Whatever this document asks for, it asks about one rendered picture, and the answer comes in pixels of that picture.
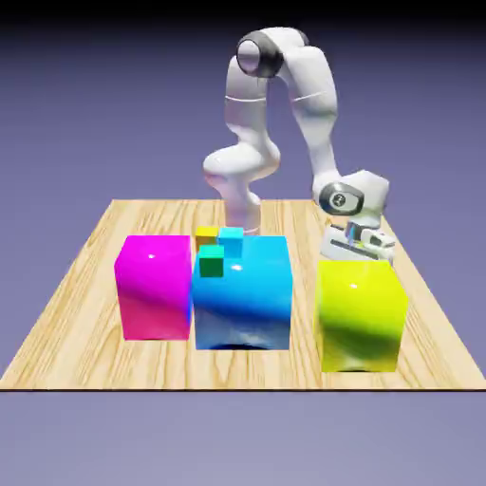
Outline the small green cube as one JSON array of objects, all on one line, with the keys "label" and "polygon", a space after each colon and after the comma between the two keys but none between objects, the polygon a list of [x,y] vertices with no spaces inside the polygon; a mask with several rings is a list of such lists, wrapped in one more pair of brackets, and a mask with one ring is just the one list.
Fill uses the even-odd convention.
[{"label": "small green cube", "polygon": [[221,245],[201,245],[198,251],[201,277],[222,277],[224,272],[224,248]]}]

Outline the small cyan cube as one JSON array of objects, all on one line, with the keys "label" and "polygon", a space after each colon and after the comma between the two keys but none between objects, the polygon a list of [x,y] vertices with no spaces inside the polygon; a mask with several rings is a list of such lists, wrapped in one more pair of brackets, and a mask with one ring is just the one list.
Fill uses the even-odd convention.
[{"label": "small cyan cube", "polygon": [[239,258],[243,249],[244,231],[239,227],[221,227],[217,244],[223,247],[225,258]]}]

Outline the large magenta box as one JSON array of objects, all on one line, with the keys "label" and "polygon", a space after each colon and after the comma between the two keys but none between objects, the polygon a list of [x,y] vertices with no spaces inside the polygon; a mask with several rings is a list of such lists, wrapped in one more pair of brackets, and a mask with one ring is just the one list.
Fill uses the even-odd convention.
[{"label": "large magenta box", "polygon": [[186,341],[192,302],[188,235],[129,235],[114,272],[127,341]]}]

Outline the large yellow box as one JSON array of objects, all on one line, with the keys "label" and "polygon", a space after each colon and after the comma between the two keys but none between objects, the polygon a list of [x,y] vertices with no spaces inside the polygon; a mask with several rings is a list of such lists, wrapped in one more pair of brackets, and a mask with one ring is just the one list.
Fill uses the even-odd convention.
[{"label": "large yellow box", "polygon": [[388,261],[320,260],[313,330],[321,370],[395,371],[407,309]]}]

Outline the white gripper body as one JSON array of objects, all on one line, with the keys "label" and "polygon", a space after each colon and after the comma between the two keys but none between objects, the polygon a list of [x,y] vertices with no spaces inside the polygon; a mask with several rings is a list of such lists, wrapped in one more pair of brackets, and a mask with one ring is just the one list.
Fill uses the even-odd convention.
[{"label": "white gripper body", "polygon": [[392,262],[392,237],[377,229],[327,226],[320,253],[330,260],[369,260]]}]

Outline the small yellow cube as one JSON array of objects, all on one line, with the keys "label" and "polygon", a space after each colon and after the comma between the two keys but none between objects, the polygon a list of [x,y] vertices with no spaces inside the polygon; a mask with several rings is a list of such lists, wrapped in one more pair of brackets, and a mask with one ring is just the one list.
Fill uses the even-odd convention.
[{"label": "small yellow cube", "polygon": [[215,245],[218,234],[217,226],[198,226],[195,234],[196,251],[199,252],[201,246]]}]

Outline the large blue box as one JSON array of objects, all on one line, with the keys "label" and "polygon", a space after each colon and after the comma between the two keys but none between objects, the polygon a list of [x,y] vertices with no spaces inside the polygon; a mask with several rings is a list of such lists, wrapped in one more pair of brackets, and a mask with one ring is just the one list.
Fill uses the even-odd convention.
[{"label": "large blue box", "polygon": [[239,258],[224,257],[222,277],[192,278],[196,349],[290,348],[292,272],[283,235],[243,237]]}]

